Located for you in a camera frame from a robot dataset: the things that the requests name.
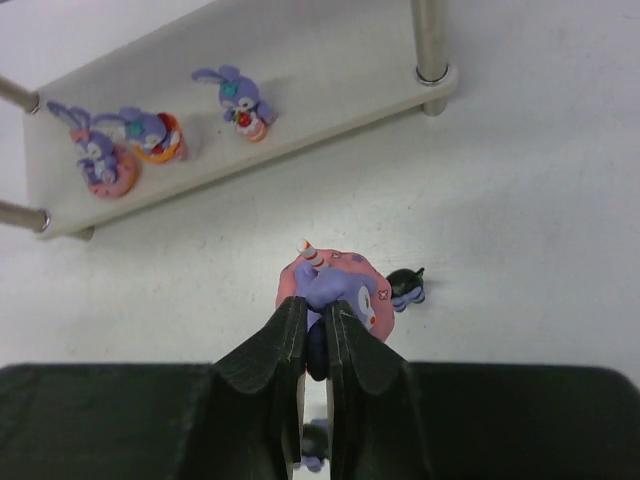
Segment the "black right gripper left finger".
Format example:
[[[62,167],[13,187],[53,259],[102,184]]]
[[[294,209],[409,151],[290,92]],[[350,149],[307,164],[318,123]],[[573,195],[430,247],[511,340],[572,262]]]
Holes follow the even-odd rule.
[[[288,479],[300,456],[305,304],[215,363],[1,371],[5,479]]]

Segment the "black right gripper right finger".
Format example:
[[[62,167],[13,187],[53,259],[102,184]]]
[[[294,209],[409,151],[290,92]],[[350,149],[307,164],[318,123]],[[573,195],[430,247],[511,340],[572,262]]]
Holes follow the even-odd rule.
[[[335,479],[635,479],[639,392],[585,366],[409,362],[326,317]]]

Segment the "sitting bunny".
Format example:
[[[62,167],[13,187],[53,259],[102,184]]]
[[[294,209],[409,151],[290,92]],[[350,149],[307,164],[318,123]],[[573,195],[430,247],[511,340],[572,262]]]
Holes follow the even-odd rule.
[[[77,167],[88,191],[102,199],[126,195],[138,178],[138,163],[130,150],[101,132],[95,118],[81,107],[48,101],[47,109],[69,127],[79,153]]]

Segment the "bunny holding strawberry cake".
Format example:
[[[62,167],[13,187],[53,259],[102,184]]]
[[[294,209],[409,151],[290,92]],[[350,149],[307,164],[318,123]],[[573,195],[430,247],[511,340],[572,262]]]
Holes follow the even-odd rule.
[[[249,142],[261,141],[278,118],[277,112],[262,98],[257,84],[235,66],[222,65],[217,70],[200,68],[191,73],[191,79],[219,87],[218,101],[224,110],[224,120],[232,123],[236,132]]]

